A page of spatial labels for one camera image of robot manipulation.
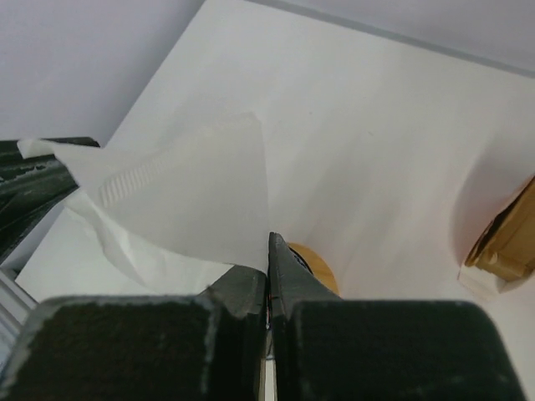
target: white tissue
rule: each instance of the white tissue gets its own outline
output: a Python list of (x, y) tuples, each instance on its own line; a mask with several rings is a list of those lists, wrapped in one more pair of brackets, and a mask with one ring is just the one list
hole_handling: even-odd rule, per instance
[(67, 166), (81, 188), (67, 208), (114, 266), (155, 292), (182, 283), (181, 292), (202, 291), (231, 265), (268, 269), (265, 155), (252, 114), (146, 155), (42, 140), (19, 149), (23, 157), (54, 153)]

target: metal part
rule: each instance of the metal part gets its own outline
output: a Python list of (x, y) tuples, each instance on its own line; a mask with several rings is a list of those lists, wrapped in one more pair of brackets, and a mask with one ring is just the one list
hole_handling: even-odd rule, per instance
[[(91, 138), (52, 139), (99, 146)], [(0, 141), (0, 263), (56, 203), (77, 188), (52, 155), (23, 159), (16, 140)]]
[(304, 267), (307, 272), (309, 272), (310, 274), (313, 274), (312, 273), (312, 270), (310, 269), (310, 266), (308, 265), (307, 261), (305, 261), (303, 259), (303, 257), (301, 255), (299, 255), (299, 253), (297, 251), (295, 251), (291, 246), (288, 247), (290, 249), (290, 251), (293, 253), (293, 257), (295, 257), (295, 260), (298, 261), (298, 263)]
[(276, 233), (269, 237), (269, 285), (271, 326), (278, 399), (296, 399), (293, 371), (293, 339), (288, 335), (288, 321), (293, 308), (302, 301), (339, 301), (339, 297), (309, 274), (295, 260), (284, 239)]
[(235, 266), (197, 297), (46, 301), (18, 340), (0, 397), (262, 399), (266, 288), (261, 272)]
[(35, 301), (5, 272), (0, 271), (0, 343), (11, 347)]

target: white wall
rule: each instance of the white wall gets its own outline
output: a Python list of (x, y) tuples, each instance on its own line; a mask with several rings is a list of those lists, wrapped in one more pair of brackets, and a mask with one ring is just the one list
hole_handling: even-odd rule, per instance
[(535, 71), (533, 0), (253, 0), (291, 3)]
[[(203, 1), (0, 0), (0, 139), (104, 145)], [(4, 266), (23, 266), (58, 213)]]

